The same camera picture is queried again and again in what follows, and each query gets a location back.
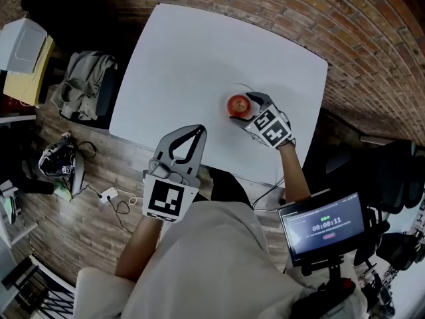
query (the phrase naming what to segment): green shoe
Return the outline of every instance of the green shoe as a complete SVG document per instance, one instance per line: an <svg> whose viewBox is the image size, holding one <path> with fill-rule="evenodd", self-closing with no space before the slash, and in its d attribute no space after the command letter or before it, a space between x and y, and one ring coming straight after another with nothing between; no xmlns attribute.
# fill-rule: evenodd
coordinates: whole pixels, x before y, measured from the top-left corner
<svg viewBox="0 0 425 319"><path fill-rule="evenodd" d="M9 219L9 223L12 225L15 223L16 219L16 207L15 207L15 200L13 197L8 196L5 197L3 200L3 207L5 208L7 218Z"/></svg>
<svg viewBox="0 0 425 319"><path fill-rule="evenodd" d="M63 198L64 200L66 200L68 202L72 200L71 192L68 190L68 188L64 187L60 183L57 183L54 186L53 193L58 195L60 198Z"/></svg>

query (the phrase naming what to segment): white box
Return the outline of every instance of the white box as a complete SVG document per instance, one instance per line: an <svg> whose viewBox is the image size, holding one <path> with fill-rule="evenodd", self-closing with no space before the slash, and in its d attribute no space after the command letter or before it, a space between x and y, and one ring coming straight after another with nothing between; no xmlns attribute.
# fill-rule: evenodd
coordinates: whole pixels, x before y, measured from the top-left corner
<svg viewBox="0 0 425 319"><path fill-rule="evenodd" d="M13 21L0 34L0 70L32 73L47 32L29 19Z"/></svg>

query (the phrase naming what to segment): wooden floor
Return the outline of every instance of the wooden floor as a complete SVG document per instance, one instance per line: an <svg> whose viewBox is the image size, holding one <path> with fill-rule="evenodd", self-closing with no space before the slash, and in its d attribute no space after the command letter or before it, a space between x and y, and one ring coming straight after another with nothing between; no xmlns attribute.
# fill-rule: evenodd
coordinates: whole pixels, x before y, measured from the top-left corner
<svg viewBox="0 0 425 319"><path fill-rule="evenodd" d="M36 123L41 127L37 135L37 149L40 152L47 145L57 142L66 131L70 131L78 142L90 141L97 147L97 156L85 161L83 185L89 183L98 192L115 186L143 195L142 171L147 168L152 152L113 138L108 132L93 131L68 122L58 115L58 110L50 102L37 110ZM212 184L205 167L201 168L201 181L201 193L209 197ZM240 182L251 202L270 188L241 179ZM263 198L257 208L276 207L281 192L282 190L276 189ZM126 199L127 197L120 196L113 202L116 205L119 200ZM120 227L111 206L101 203L93 191L86 189L71 202L56 195L38 194L19 194L19 200L26 223L39 223L29 235L37 258L57 275L75 283L78 271L85 266L95 266L108 272L114 270L130 234ZM130 208L129 215L120 217L123 224L133 231L141 219L141 203ZM266 232L270 256L276 266L283 270L287 250L277 213L257 211L256 214ZM31 253L31 246L26 238L13 247L13 254L18 262Z"/></svg>

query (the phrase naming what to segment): yellow table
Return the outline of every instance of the yellow table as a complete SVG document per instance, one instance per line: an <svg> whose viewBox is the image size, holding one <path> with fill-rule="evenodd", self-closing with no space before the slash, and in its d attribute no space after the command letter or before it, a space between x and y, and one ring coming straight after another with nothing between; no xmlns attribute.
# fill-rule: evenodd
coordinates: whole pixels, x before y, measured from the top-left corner
<svg viewBox="0 0 425 319"><path fill-rule="evenodd" d="M53 48L54 41L49 35L41 48L41 56L37 59L34 72L31 74L8 72L3 93L28 105L37 104L44 73Z"/></svg>

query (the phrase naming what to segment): shirt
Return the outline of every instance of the shirt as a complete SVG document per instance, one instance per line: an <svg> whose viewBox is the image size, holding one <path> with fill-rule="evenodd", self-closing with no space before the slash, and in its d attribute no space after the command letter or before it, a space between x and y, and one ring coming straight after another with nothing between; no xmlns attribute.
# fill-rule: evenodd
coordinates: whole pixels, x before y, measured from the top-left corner
<svg viewBox="0 0 425 319"><path fill-rule="evenodd" d="M274 266L246 204L202 201L166 232L136 284L81 270L74 317L289 318L308 286Z"/></svg>

